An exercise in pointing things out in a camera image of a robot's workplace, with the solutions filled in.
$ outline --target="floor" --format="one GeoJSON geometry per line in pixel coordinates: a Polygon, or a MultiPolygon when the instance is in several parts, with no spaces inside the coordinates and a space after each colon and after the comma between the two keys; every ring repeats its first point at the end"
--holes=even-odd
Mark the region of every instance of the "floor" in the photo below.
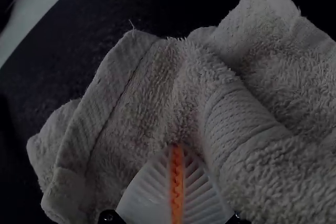
{"type": "Polygon", "coordinates": [[[30,30],[58,0],[17,0],[11,18],[0,34],[0,68],[30,30]]]}

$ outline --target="black carpet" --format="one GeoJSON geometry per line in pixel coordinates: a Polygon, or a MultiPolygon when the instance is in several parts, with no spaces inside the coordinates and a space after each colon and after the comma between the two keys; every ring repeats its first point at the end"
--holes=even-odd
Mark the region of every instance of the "black carpet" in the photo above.
{"type": "MultiPolygon", "coordinates": [[[[333,0],[293,0],[336,38],[333,0]]],[[[25,152],[50,113],[81,97],[105,54],[132,29],[187,36],[217,25],[239,0],[60,0],[0,70],[1,223],[51,223],[25,152]]]]}

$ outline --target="towel texture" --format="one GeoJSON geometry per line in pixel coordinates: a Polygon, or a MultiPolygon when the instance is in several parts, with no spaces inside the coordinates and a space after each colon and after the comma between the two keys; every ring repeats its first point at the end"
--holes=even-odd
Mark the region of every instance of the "towel texture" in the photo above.
{"type": "Polygon", "coordinates": [[[27,151],[58,223],[96,223],[169,143],[253,223],[336,222],[335,42],[291,0],[242,0],[186,39],[130,31],[27,151]]]}

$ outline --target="white plastic object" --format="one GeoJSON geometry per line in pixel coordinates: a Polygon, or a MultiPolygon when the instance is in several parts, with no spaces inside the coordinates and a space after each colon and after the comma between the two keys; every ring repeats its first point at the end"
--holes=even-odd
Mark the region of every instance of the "white plastic object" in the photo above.
{"type": "Polygon", "coordinates": [[[127,224],[220,224],[234,211],[222,198],[205,164],[185,147],[170,146],[150,159],[124,192],[116,212],[127,224]],[[182,214],[172,211],[173,150],[182,153],[182,214]]]}

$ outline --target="orange serrated edge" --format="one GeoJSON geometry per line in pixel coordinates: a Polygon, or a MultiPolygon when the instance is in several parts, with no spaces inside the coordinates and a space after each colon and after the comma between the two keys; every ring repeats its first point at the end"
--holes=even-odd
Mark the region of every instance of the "orange serrated edge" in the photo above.
{"type": "Polygon", "coordinates": [[[171,159],[172,224],[182,224],[183,210],[183,150],[173,146],[171,159]]]}

